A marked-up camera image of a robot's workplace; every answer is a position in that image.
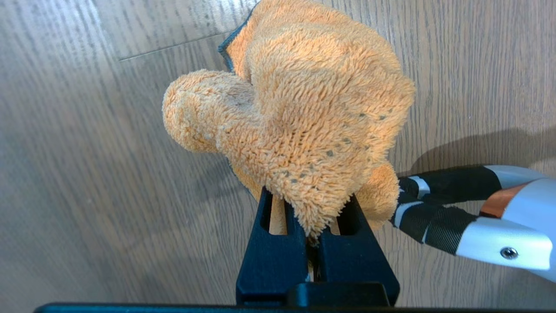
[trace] orange towel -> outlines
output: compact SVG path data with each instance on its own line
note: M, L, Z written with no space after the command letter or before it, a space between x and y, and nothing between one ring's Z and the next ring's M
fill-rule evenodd
M391 217L398 180L386 159L414 101L390 45L343 13L305 0L262 0L221 47L234 74L197 71L168 87L168 133L224 153L258 199L278 195L318 237L356 193L371 226Z

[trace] wood grain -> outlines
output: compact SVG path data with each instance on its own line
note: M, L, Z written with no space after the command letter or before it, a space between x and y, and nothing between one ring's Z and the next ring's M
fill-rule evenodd
M98 1L118 58L172 47L237 28L256 0Z
M234 9L203 15L220 3ZM556 177L556 3L324 3L378 29L416 81L391 151L399 172L499 163ZM0 1L6 311L233 303L254 201L224 158L177 146L160 110L178 75L224 69L216 46L251 4ZM526 271L448 256L389 226L377 237L401 306L556 308L556 284Z

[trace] screw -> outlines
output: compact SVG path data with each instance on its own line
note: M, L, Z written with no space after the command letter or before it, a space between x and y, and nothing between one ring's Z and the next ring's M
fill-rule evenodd
M500 250L500 255L508 260L513 260L519 256L518 251L511 247L505 247Z

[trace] microfiber cloth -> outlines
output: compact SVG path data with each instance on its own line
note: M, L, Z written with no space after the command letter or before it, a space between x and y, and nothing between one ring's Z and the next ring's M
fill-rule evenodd
M352 194L373 228L396 208L388 150L414 84L376 31L322 4L262 0L219 50L231 72L200 70L166 90L166 130L190 151L223 153L258 199L274 194L318 238Z

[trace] wooden floor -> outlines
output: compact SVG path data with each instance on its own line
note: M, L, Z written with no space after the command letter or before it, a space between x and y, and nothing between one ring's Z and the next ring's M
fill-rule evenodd
M255 202L162 125L178 75L255 0L0 0L0 303L232 304ZM418 94L399 173L476 163L556 177L556 2L325 1L385 36ZM556 284L385 226L400 306L556 308Z

